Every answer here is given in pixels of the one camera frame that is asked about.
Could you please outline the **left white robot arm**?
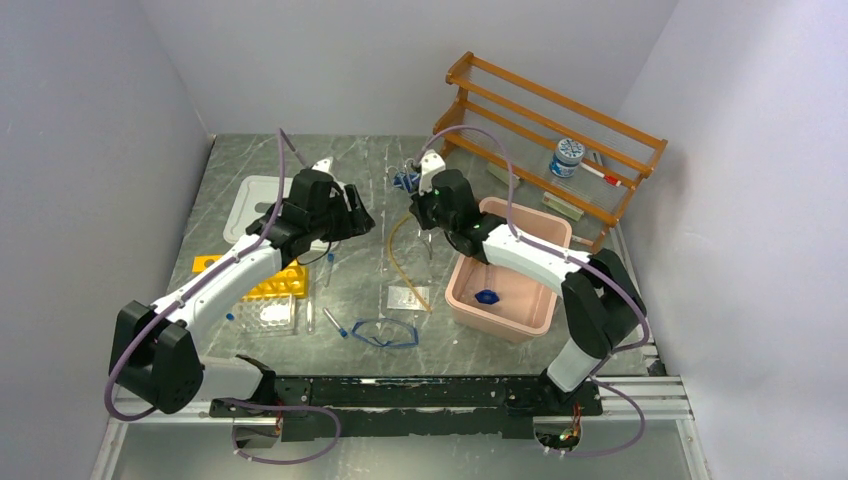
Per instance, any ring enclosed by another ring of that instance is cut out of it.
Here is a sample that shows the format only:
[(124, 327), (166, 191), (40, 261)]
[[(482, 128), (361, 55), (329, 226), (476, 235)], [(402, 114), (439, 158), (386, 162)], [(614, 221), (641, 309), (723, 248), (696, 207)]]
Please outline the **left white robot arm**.
[(119, 311), (104, 392), (110, 415), (123, 421), (142, 417), (117, 410), (115, 386), (147, 402), (151, 412), (174, 414), (197, 399), (224, 398), (235, 398), (254, 416), (271, 411), (277, 388), (269, 367), (245, 356), (201, 358), (196, 338), (314, 241), (347, 240), (374, 225), (354, 185), (321, 170), (298, 172), (287, 195), (210, 267), (150, 305), (132, 301)]

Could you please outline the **blue safety glasses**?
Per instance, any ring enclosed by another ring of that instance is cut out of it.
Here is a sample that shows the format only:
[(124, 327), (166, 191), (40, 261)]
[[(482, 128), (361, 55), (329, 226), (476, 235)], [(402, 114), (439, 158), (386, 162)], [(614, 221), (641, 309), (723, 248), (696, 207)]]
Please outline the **blue safety glasses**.
[(350, 335), (383, 349), (414, 348), (420, 342), (418, 330), (413, 325), (391, 318), (358, 320), (350, 329)]

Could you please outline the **yellow rubber tubing with clamps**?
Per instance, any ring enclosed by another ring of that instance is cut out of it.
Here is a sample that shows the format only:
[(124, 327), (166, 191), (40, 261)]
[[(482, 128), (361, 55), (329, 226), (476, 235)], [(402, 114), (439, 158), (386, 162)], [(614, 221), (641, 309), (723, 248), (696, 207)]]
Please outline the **yellow rubber tubing with clamps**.
[[(387, 175), (391, 185), (390, 176), (393, 175), (398, 170), (408, 170), (414, 171), (412, 168), (412, 160), (408, 159), (401, 167), (388, 167)], [(408, 248), (402, 252), (400, 256), (396, 253), (396, 240), (398, 236), (398, 232), (401, 231), (405, 225), (410, 224), (414, 220), (414, 217), (406, 212), (402, 218), (400, 218), (395, 225), (390, 229), (386, 240), (386, 254), (392, 268), (399, 275), (403, 284), (410, 289), (415, 289), (417, 284), (414, 283), (413, 279), (408, 275), (408, 272), (405, 270), (405, 267), (408, 266), (409, 260), (407, 256), (409, 254)]]

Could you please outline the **small clear plastic bag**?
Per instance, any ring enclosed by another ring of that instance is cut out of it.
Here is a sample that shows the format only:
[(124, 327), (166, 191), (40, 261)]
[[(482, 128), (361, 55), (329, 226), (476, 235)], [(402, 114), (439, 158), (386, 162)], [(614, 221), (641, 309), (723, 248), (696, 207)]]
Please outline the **small clear plastic bag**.
[(396, 310), (430, 311), (430, 289), (426, 286), (416, 286), (410, 289), (407, 286), (392, 285), (388, 287), (386, 307)]

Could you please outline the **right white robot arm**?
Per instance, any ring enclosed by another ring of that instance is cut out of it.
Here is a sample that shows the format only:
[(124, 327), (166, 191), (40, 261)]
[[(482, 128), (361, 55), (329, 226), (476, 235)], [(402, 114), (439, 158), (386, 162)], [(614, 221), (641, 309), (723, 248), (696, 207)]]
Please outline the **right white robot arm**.
[(456, 169), (423, 172), (410, 211), (425, 230), (440, 228), (462, 255), (503, 267), (559, 291), (569, 340), (546, 368), (542, 406), (562, 414), (578, 399), (577, 388), (611, 355), (626, 350), (635, 329), (647, 335), (647, 309), (621, 258), (556, 246), (518, 229), (511, 215), (481, 211), (472, 188)]

